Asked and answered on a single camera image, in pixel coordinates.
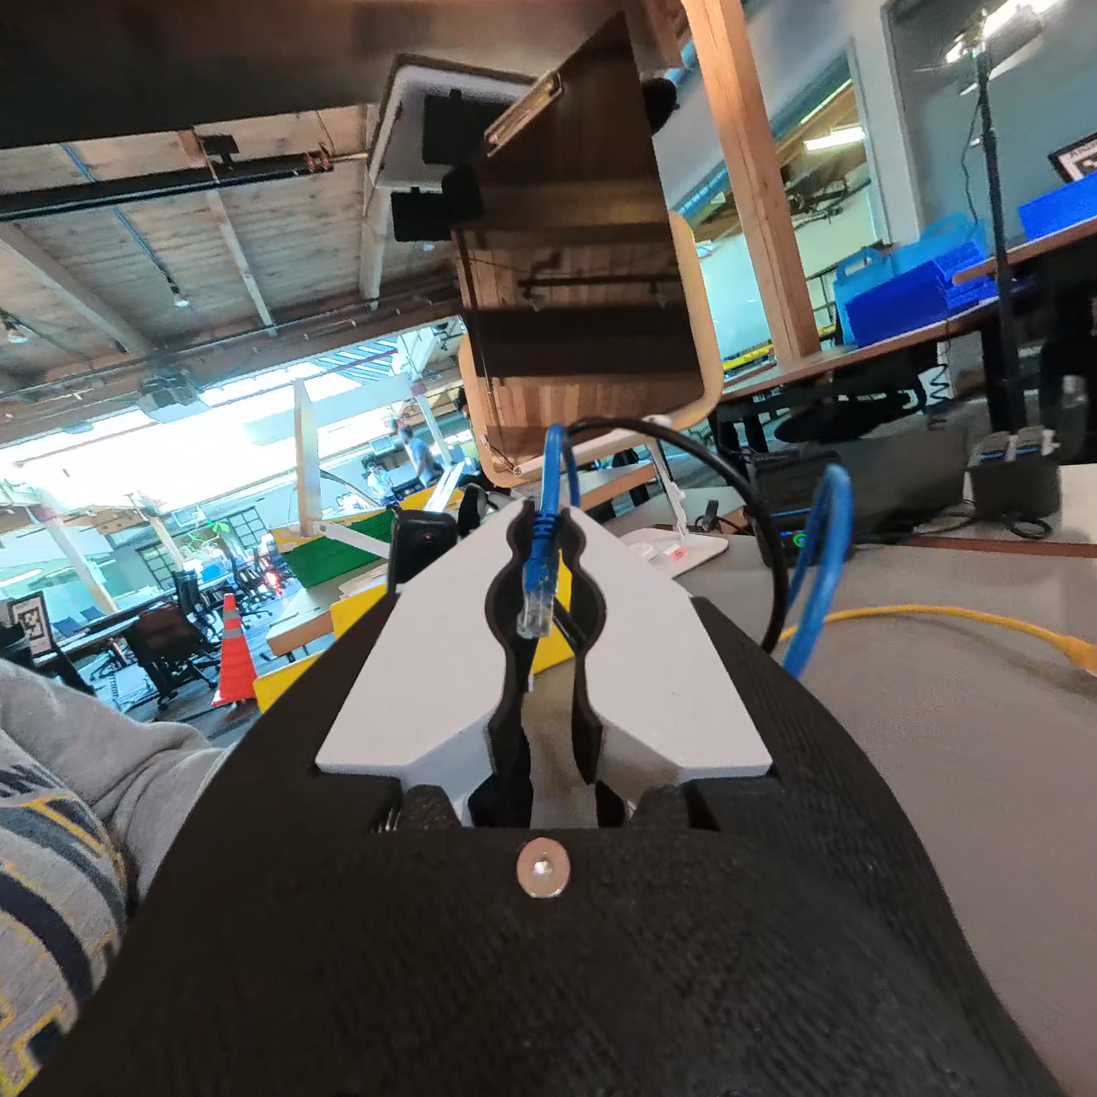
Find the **orange traffic cone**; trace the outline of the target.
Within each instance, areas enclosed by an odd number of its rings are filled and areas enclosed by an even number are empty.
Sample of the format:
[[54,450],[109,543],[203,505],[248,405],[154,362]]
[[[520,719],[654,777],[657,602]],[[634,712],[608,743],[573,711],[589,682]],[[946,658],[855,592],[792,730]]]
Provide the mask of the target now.
[[211,707],[235,706],[256,699],[256,667],[245,635],[237,597],[227,593],[223,603],[223,634],[217,687]]

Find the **person's grey patterned sweater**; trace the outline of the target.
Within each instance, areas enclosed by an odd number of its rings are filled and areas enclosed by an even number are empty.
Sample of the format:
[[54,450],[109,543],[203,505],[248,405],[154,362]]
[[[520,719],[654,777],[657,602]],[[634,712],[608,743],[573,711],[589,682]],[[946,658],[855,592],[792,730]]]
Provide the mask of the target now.
[[230,753],[2,662],[2,1095],[64,1043]]

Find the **green board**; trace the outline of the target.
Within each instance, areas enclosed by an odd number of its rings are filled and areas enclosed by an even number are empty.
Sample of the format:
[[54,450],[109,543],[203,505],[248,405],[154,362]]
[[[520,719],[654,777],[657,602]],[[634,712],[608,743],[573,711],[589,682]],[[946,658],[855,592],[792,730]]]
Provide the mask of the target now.
[[[334,520],[335,525],[386,546],[392,541],[393,522],[394,513],[391,510]],[[322,535],[304,537],[297,527],[274,528],[271,535],[290,574],[304,589],[318,586],[357,569],[371,568],[384,560],[383,556]]]

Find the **black light stand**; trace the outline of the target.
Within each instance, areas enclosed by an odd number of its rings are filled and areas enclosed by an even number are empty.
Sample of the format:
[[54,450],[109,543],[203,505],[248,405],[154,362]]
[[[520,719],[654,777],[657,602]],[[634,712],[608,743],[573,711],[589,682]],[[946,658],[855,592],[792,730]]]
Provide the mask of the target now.
[[986,200],[991,220],[991,276],[995,288],[995,327],[980,335],[982,362],[986,382],[986,398],[991,424],[996,432],[1019,432],[1028,423],[1022,376],[1018,324],[1015,306],[1016,277],[1008,258],[1007,213],[1003,194],[999,138],[991,101],[994,39],[1009,34],[1009,28],[1020,22],[1032,28],[1031,38],[1038,38],[1044,26],[1046,14],[1055,2],[1007,1],[988,6],[980,2],[969,18],[953,34],[947,46],[929,66],[934,74],[951,76],[961,68],[970,69],[974,85],[971,119],[977,130],[986,178]]

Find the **black office chair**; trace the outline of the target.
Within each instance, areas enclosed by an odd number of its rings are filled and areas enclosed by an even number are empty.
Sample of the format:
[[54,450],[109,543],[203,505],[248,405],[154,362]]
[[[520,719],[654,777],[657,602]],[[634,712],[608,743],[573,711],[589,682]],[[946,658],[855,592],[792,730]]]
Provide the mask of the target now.
[[176,601],[142,611],[121,638],[152,682],[158,712],[190,682],[215,690],[213,645]]

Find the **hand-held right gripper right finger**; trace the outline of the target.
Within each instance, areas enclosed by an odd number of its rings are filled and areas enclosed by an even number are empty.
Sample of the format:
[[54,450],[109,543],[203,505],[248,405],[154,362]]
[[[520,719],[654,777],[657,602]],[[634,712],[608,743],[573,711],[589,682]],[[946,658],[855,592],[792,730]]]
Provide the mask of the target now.
[[688,591],[575,506],[557,532],[583,781],[638,805],[651,789],[767,775],[771,753]]

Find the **black power station with display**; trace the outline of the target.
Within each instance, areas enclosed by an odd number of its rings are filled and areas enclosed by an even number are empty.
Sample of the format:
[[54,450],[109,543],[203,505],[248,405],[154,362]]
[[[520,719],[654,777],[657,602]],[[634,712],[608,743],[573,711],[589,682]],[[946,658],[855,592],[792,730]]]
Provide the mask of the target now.
[[852,543],[911,534],[964,498],[970,432],[963,426],[920,429],[831,447],[752,453],[747,478],[793,567],[806,540],[816,488],[828,465],[844,469],[854,493]]

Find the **wooden board with clip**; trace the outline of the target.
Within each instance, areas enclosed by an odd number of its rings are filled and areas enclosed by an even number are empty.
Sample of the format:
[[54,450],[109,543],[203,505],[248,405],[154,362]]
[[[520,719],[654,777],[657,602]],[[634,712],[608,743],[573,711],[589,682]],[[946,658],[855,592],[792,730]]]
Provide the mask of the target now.
[[598,7],[571,46],[502,68],[401,56],[369,180],[400,244],[453,258],[479,461],[499,487],[542,473],[547,429],[581,421],[581,463],[635,446],[610,421],[675,431],[715,408],[723,366],[700,261],[667,208],[654,135],[678,90],[646,80],[638,17]]

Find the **yellow box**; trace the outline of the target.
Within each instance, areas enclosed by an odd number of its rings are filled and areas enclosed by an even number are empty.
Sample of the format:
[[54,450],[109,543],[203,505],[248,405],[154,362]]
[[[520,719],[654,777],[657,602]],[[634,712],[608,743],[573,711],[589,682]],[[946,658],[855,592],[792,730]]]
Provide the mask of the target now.
[[[342,638],[353,624],[374,608],[384,597],[384,586],[376,585],[363,592],[336,601],[328,610],[309,619],[294,618],[281,630],[273,629],[267,635],[267,648],[272,654],[289,657],[323,637]],[[321,658],[319,654],[309,655],[299,662],[270,670],[254,680],[254,698],[261,714],[267,711],[301,679],[312,665]],[[557,626],[550,638],[538,642],[531,671],[539,674],[573,658],[573,651]]]

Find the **blue plastic crate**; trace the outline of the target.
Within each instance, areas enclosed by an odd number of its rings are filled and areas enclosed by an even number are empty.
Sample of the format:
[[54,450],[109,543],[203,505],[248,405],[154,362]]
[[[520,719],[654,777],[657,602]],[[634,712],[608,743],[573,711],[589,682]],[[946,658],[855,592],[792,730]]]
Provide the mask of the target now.
[[833,296],[843,344],[863,349],[943,322],[994,301],[994,279],[955,284],[990,256],[984,226],[951,214],[912,244],[884,253],[864,248],[834,269]]

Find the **blue plastic tray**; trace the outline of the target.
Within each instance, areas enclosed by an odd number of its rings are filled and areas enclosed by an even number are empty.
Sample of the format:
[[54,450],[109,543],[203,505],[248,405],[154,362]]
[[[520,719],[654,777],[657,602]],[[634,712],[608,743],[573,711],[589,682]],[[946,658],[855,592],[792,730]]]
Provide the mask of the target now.
[[1026,241],[1041,240],[1095,218],[1096,173],[1022,204],[1018,217]]

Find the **printed tag sign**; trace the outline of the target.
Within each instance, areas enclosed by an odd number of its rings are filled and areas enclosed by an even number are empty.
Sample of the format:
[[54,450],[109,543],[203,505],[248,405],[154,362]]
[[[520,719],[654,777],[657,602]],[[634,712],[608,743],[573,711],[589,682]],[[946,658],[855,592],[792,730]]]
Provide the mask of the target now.
[[34,591],[23,598],[8,600],[7,610],[11,623],[22,630],[32,658],[42,659],[54,651],[48,603],[43,592]]

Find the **wooden column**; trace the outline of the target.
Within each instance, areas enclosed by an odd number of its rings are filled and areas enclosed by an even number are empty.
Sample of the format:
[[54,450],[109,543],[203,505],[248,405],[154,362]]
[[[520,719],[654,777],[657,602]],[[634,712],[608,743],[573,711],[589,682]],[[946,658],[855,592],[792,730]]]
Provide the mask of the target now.
[[747,254],[782,366],[820,350],[816,319],[738,1],[684,1]]

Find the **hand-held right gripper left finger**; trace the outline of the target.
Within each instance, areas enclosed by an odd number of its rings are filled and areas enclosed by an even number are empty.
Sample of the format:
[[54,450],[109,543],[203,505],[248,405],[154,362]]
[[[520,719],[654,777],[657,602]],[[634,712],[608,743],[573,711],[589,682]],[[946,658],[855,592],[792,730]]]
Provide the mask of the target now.
[[536,513],[513,501],[406,583],[314,763],[441,789],[458,819],[528,829],[522,707],[537,642],[518,634]]

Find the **white stand base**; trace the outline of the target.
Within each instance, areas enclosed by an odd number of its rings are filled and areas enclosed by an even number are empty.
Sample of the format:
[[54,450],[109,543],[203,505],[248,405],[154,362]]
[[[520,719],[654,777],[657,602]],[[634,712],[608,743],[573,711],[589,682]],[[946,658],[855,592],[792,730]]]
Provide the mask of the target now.
[[684,509],[684,492],[671,472],[662,441],[658,438],[649,438],[649,442],[648,449],[659,485],[664,488],[673,524],[668,529],[637,528],[619,535],[618,538],[633,556],[647,561],[668,578],[678,578],[727,553],[729,544],[722,536],[690,528]]

